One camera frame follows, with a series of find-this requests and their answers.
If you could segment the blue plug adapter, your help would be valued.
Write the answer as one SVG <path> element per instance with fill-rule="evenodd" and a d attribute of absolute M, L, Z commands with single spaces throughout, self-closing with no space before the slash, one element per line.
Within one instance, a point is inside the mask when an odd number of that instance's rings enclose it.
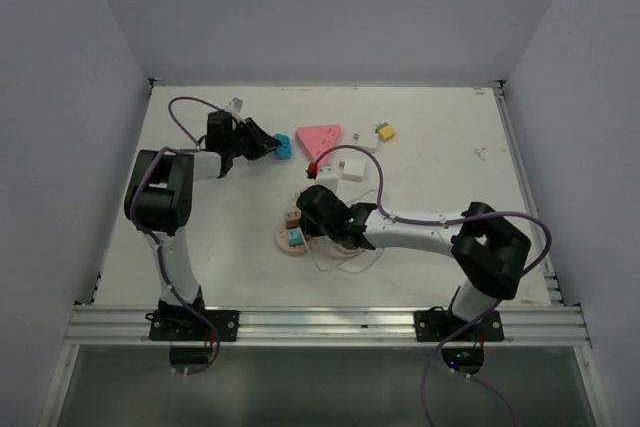
<path fill-rule="evenodd" d="M 293 155 L 290 138 L 285 134 L 275 134 L 274 138 L 280 142 L 280 145 L 274 150 L 274 156 L 277 159 L 290 159 Z"/>

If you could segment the pink round socket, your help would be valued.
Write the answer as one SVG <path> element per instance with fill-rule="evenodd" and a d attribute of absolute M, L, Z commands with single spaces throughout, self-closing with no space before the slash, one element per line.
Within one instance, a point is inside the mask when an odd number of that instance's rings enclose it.
<path fill-rule="evenodd" d="M 276 227 L 274 242 L 281 253 L 290 257 L 300 257 L 308 253 L 308 248 L 300 229 L 288 229 L 284 223 L 280 223 Z"/>

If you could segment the white charger plug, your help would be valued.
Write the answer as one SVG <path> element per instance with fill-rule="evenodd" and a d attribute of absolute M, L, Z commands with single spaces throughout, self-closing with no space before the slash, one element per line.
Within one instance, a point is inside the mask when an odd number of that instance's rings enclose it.
<path fill-rule="evenodd" d="M 361 183 L 364 180 L 366 164 L 364 161 L 346 159 L 339 162 L 343 180 Z"/>
<path fill-rule="evenodd" d="M 353 140 L 356 146 L 370 153 L 375 153 L 378 150 L 379 138 L 375 131 L 354 133 Z"/>

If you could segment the pink triangular power strip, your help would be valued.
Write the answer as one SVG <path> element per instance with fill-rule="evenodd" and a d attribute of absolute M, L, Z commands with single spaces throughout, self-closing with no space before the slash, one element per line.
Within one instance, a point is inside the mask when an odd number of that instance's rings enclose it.
<path fill-rule="evenodd" d="M 300 126 L 295 131 L 295 138 L 310 162 L 340 140 L 342 127 L 339 124 Z"/>

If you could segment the yellow plug adapter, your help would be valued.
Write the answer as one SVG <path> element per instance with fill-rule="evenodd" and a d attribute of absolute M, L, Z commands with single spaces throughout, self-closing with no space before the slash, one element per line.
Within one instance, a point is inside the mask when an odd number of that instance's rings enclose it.
<path fill-rule="evenodd" d="M 379 123 L 376 125 L 375 132 L 381 142 L 388 142 L 396 135 L 395 129 L 388 123 Z"/>

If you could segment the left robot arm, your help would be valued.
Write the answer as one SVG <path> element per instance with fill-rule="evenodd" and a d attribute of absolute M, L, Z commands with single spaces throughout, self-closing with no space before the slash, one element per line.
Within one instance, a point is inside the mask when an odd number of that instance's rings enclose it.
<path fill-rule="evenodd" d="M 237 158 L 257 160 L 281 146 L 253 119 L 217 111 L 208 115 L 204 139 L 194 148 L 141 150 L 135 158 L 124 213 L 154 251 L 161 285 L 158 310 L 177 310 L 172 326 L 185 339 L 201 337 L 208 326 L 186 240 L 194 184 L 222 179 Z"/>

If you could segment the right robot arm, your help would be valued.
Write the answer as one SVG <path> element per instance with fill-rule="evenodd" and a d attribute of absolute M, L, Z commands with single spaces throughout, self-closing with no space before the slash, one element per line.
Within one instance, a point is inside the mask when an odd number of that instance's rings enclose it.
<path fill-rule="evenodd" d="M 531 248 L 530 239 L 487 204 L 472 202 L 451 218 L 385 215 L 373 203 L 347 205 L 322 185 L 305 189 L 296 201 L 302 232 L 326 237 L 350 250 L 402 248 L 455 259 L 466 276 L 445 326 L 451 336 L 468 339 L 481 327 L 480 314 L 497 301 L 515 298 Z"/>

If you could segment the brown pink plug adapter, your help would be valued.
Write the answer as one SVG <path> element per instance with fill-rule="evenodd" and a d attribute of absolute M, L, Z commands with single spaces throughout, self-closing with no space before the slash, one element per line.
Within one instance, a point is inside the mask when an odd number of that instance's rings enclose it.
<path fill-rule="evenodd" d="M 296 229 L 300 225 L 301 213 L 298 210 L 292 210 L 284 213 L 284 225 L 286 229 Z"/>

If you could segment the teal plug adapter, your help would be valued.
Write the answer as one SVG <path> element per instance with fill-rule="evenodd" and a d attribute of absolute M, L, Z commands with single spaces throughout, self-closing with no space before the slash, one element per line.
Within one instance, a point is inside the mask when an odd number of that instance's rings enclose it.
<path fill-rule="evenodd" d="M 299 228 L 286 230 L 287 246 L 294 248 L 305 243 L 304 235 Z"/>

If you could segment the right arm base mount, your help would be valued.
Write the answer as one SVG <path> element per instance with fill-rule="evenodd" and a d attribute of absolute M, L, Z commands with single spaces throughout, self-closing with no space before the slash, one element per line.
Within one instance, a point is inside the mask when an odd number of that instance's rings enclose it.
<path fill-rule="evenodd" d="M 505 340 L 497 300 L 470 283 L 459 287 L 447 307 L 431 307 L 413 313 L 418 342 L 502 342 Z"/>

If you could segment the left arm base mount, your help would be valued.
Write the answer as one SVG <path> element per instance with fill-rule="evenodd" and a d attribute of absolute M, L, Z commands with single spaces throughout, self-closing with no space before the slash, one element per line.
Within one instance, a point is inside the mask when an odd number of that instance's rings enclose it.
<path fill-rule="evenodd" d="M 205 308 L 197 298 L 191 309 L 159 301 L 153 312 L 145 314 L 150 322 L 149 338 L 152 341 L 205 341 L 235 342 L 239 328 L 238 310 Z"/>

